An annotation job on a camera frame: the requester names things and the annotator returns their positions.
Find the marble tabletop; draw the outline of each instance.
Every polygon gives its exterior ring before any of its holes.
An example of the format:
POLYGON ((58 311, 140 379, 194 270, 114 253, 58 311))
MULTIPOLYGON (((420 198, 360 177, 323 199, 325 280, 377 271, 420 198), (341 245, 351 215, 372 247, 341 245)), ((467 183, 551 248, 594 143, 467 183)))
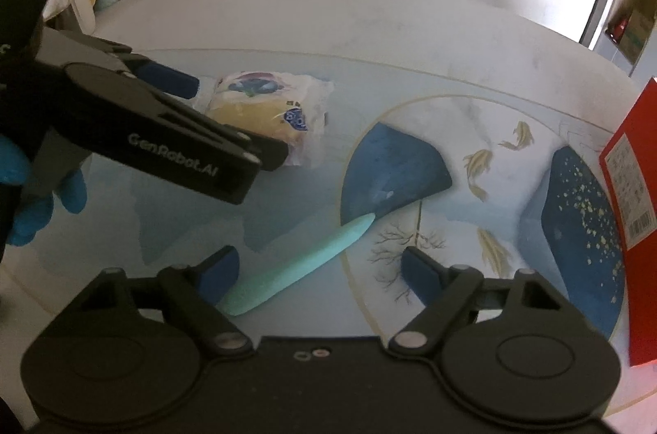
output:
POLYGON ((18 358, 99 270, 147 276, 231 244, 248 276, 375 212, 362 240, 236 323, 256 339, 389 338, 421 309, 397 275, 398 246, 491 277, 534 267, 621 358, 609 422, 655 431, 657 372, 627 365, 624 273, 597 161, 638 95, 613 64, 469 0, 125 0, 97 25, 205 82, 239 71, 331 80, 325 159, 263 173, 232 207, 94 156, 85 211, 58 208, 0 264, 0 392, 27 422, 18 358))

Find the gold fish print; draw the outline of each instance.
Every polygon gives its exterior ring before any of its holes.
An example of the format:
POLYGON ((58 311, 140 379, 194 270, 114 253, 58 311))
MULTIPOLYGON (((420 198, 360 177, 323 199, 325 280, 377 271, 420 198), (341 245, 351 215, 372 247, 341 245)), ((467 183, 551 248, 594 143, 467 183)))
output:
POLYGON ((475 178, 482 175, 484 171, 490 170, 492 159, 493 153, 487 149, 477 151, 470 156, 465 156, 463 159, 465 162, 465 174, 468 177, 468 187, 472 194, 482 202, 488 198, 488 193, 476 184, 475 178))
POLYGON ((508 278, 511 273, 511 267, 508 264, 508 259, 511 256, 510 252, 488 230, 478 228, 477 237, 482 247, 484 262, 491 266, 498 277, 508 278))
POLYGON ((533 143, 533 135, 531 135, 530 125, 526 122, 519 121, 518 126, 513 133, 516 135, 516 140, 518 142, 516 145, 509 142, 501 142, 499 145, 512 151, 521 151, 533 143))

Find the gloved hand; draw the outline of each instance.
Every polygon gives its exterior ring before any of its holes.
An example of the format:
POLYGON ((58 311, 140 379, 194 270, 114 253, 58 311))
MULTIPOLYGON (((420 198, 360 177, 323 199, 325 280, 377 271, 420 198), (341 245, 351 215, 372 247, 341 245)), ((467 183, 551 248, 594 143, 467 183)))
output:
MULTIPOLYGON (((30 169, 30 161, 23 151, 4 135, 0 135, 0 183, 22 186, 30 176, 30 169)), ((87 186, 82 172, 77 170, 67 176, 55 193, 65 209, 71 213, 80 213, 87 204, 87 186)), ((19 208, 7 242, 17 247, 31 242, 34 235, 50 222, 54 206, 55 200, 50 195, 19 208)))

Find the round table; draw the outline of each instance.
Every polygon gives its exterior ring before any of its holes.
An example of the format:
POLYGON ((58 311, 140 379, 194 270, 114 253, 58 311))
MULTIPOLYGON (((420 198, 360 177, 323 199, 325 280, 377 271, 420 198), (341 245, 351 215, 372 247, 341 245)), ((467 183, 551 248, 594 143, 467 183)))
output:
POLYGON ((560 204, 565 182, 556 185, 555 173, 586 175, 586 220, 588 207, 596 220, 609 213, 597 155, 639 93, 613 64, 469 0, 123 0, 98 16, 94 35, 196 76, 278 71, 333 81, 326 158, 316 169, 261 174, 244 204, 232 207, 94 156, 83 214, 57 209, 33 243, 8 248, 0 265, 0 390, 23 418, 34 415, 18 376, 22 351, 100 269, 150 275, 226 244, 240 251, 244 275, 267 269, 364 209, 368 161, 392 143, 419 158, 412 175, 407 163, 386 167, 405 200, 388 191, 367 201, 377 221, 362 240, 238 325, 256 339, 388 338, 421 309, 394 271, 399 240, 487 276, 531 266, 589 311, 618 351, 623 378, 610 423, 622 433, 655 431, 657 372, 627 367, 618 247, 602 237, 581 269, 566 272, 560 263, 573 254, 574 234, 561 232, 556 209, 579 213, 579 186, 565 188, 573 204, 560 204), (422 169, 428 145, 439 151, 441 175, 422 169), (472 176, 478 161, 488 170, 472 176), (427 176, 433 193, 413 193, 413 177, 427 176), (540 232, 548 208, 558 234, 540 232), (600 276, 599 292, 574 286, 600 276))

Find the white label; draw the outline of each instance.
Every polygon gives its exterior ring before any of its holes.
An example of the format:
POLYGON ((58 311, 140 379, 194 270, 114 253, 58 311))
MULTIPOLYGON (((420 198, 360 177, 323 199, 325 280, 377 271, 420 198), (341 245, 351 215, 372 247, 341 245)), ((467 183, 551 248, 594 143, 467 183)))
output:
POLYGON ((623 134, 604 159, 612 179, 625 243, 631 249, 657 230, 655 208, 636 155, 623 134))

